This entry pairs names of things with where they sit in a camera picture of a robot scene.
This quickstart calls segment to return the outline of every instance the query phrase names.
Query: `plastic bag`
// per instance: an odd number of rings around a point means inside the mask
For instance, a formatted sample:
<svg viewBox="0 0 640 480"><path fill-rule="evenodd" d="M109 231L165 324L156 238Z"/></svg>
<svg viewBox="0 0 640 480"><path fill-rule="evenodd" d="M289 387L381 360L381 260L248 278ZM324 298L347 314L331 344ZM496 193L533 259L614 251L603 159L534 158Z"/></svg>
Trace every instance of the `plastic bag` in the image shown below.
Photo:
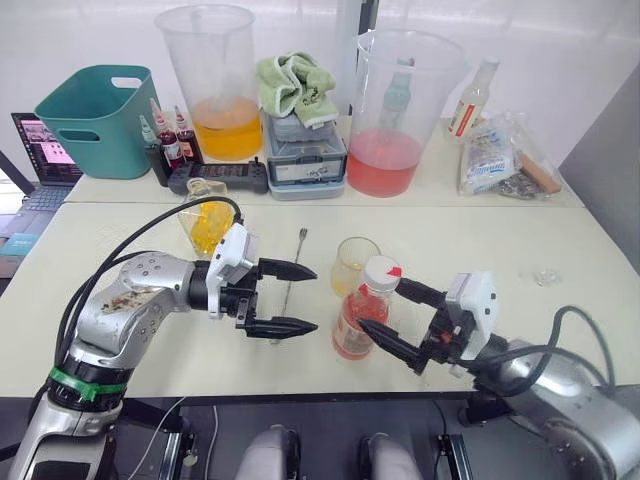
<svg viewBox="0 0 640 480"><path fill-rule="evenodd" d="M460 166L461 194L493 191L532 200L560 191L558 173L522 127L522 116L505 112L469 132Z"/></svg>
<svg viewBox="0 0 640 480"><path fill-rule="evenodd" d="M510 122L503 117L486 120L469 132L460 166L461 194L484 192L518 172L510 137Z"/></svg>

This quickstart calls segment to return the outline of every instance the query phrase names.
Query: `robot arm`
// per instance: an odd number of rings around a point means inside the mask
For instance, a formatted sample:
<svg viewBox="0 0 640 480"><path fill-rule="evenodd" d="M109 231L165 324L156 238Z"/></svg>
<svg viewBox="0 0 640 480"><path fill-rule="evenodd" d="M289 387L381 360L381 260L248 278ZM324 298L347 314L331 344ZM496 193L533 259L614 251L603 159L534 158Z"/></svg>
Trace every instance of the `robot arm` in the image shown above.
<svg viewBox="0 0 640 480"><path fill-rule="evenodd" d="M518 385L544 361L543 354L500 364L486 361L530 345L491 333L499 306L490 273L459 274L448 292L403 278L396 292L436 309L419 347L372 320L360 320L360 325L377 345L418 375L429 360L452 365L454 375L461 373L461 364L467 366L476 388L501 398L508 411L538 428L564 458L572 478L617 479L640 463L640 421L596 389L573 361L551 356L526 389Z"/></svg>
<svg viewBox="0 0 640 480"><path fill-rule="evenodd" d="M297 281L316 278L308 268L256 260L257 239L233 224L212 262L164 253L127 261L118 278L83 308L75 337L51 370L9 473L10 480L106 478L114 448L110 429L122 409L127 382L160 325L172 312L209 310L236 317L247 336L289 338L316 325L296 318L256 319L257 283L263 275Z"/></svg>

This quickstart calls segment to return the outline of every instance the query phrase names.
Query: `green towel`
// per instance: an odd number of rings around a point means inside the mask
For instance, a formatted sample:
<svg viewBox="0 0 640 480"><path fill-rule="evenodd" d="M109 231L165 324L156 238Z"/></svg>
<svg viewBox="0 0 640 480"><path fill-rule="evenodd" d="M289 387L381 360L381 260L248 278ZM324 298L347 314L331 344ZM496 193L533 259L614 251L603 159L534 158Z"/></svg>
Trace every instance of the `green towel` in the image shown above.
<svg viewBox="0 0 640 480"><path fill-rule="evenodd" d="M293 111L307 128L338 118L338 110L326 95L336 82L307 53L263 58L258 62L257 78L262 108L269 115L282 118Z"/></svg>

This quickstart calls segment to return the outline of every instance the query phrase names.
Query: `basket handle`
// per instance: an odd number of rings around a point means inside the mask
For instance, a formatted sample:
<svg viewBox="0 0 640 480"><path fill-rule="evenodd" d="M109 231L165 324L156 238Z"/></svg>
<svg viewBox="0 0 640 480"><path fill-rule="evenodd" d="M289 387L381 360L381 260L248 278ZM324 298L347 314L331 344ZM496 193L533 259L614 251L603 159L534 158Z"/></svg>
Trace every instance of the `basket handle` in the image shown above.
<svg viewBox="0 0 640 480"><path fill-rule="evenodd" d="M142 80L138 77L111 77L111 85L116 88L139 88Z"/></svg>
<svg viewBox="0 0 640 480"><path fill-rule="evenodd" d="M97 143L100 142L100 135L93 130L77 130L70 128L59 128L58 135L68 142Z"/></svg>

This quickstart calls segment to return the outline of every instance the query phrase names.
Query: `white bottle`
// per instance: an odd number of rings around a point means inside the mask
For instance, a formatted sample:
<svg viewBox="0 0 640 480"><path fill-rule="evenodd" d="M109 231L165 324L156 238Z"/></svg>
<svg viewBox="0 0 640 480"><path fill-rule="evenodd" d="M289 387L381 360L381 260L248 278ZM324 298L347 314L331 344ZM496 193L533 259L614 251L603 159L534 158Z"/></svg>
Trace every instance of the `white bottle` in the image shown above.
<svg viewBox="0 0 640 480"><path fill-rule="evenodd" d="M489 85L500 65L500 60L486 57L473 81L462 92L462 97L456 107L449 124L449 133L455 137L464 137L471 127L476 124L482 109L489 100Z"/></svg>

